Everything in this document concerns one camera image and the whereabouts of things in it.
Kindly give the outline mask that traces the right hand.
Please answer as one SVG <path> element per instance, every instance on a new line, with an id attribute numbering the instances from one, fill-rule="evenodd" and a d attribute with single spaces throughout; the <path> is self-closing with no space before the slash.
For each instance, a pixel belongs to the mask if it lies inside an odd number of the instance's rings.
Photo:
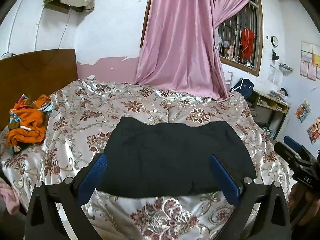
<path id="1" fill-rule="evenodd" d="M 307 191 L 305 186 L 300 183 L 295 183 L 291 189 L 287 207 L 289 212 L 295 211 L 299 202 L 303 200 L 309 209 L 304 213 L 304 216 L 297 223 L 298 226 L 303 226 L 310 222 L 319 213 L 319 197 Z"/>

